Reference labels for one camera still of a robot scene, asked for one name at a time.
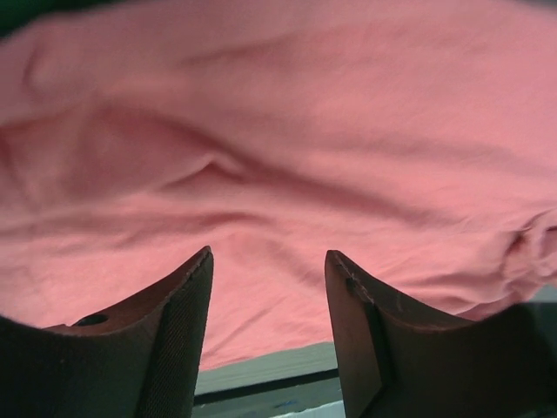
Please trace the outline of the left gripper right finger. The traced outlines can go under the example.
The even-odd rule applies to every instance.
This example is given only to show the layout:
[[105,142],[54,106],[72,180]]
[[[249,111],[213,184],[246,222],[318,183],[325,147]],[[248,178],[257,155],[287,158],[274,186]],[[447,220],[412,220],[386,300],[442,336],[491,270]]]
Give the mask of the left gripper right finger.
[[349,417],[553,417],[556,305],[465,320],[325,257],[339,380]]

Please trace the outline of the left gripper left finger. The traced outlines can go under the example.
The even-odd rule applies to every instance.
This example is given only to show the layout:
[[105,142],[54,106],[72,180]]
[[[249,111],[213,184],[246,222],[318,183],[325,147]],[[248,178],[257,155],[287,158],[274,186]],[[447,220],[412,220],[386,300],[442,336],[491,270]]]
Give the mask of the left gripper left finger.
[[2,416],[190,416],[213,265],[204,247],[165,278],[70,326],[2,318]]

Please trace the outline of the pink t shirt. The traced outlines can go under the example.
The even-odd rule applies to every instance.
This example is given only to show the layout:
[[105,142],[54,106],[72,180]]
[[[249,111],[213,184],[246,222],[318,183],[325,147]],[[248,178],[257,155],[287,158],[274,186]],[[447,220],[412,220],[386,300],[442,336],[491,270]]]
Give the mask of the pink t shirt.
[[130,1],[1,41],[1,312],[71,323],[209,246],[201,366],[332,338],[339,250],[480,319],[556,282],[556,10]]

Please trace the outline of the green t shirt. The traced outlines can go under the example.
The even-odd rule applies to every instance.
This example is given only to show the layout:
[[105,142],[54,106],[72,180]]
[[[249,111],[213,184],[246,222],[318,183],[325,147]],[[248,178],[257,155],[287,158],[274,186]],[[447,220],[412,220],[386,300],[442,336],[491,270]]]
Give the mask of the green t shirt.
[[96,3],[88,0],[1,0],[1,38],[50,13],[80,10]]

